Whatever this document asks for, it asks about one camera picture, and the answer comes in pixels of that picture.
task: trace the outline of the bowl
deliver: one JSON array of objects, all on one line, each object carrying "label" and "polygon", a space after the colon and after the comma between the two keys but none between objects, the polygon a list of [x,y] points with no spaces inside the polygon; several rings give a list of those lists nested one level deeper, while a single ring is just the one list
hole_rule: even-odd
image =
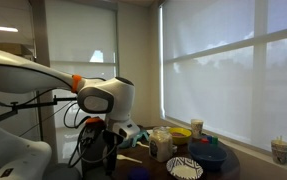
[{"label": "bowl", "polygon": [[169,129],[169,132],[172,135],[173,144],[183,145],[186,144],[191,136],[191,131],[181,127],[172,127]]},{"label": "bowl", "polygon": [[227,158],[226,151],[215,144],[190,142],[188,150],[192,159],[207,171],[219,171]]}]

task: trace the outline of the red object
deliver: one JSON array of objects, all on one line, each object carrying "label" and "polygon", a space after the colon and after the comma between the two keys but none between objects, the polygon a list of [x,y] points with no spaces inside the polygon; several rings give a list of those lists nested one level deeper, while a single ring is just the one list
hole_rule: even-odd
[{"label": "red object", "polygon": [[201,142],[202,142],[202,143],[209,143],[209,140],[208,140],[207,138],[202,138],[202,139],[201,139]]}]

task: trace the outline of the plate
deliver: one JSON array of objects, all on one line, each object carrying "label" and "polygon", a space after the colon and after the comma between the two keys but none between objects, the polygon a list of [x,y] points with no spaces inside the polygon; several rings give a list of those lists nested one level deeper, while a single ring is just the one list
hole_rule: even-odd
[{"label": "plate", "polygon": [[202,167],[194,160],[185,157],[175,157],[166,163],[167,171],[176,179],[194,180],[203,174]]}]

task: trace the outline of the window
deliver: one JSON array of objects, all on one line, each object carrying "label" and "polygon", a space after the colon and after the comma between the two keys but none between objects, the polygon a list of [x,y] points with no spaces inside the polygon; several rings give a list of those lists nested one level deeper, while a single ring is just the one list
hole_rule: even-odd
[{"label": "window", "polygon": [[[111,79],[117,76],[116,11],[72,1],[46,1],[51,68],[86,78]],[[55,90],[57,97],[74,97],[69,91]],[[61,109],[67,102],[54,106]],[[56,128],[65,127],[63,113],[55,114]],[[74,125],[78,106],[69,109],[67,124]],[[79,112],[77,123],[87,116]],[[104,114],[96,114],[104,119]]]},{"label": "window", "polygon": [[162,118],[270,151],[287,141],[287,1],[167,0]]}]

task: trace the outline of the cup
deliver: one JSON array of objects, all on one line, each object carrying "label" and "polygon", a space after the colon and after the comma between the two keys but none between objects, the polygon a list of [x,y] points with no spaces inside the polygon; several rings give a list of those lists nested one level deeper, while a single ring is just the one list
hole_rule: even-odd
[{"label": "cup", "polygon": [[203,121],[200,119],[191,119],[192,137],[202,139]]},{"label": "cup", "polygon": [[285,164],[287,160],[287,142],[282,140],[272,140],[271,149],[273,161],[278,164]]}]

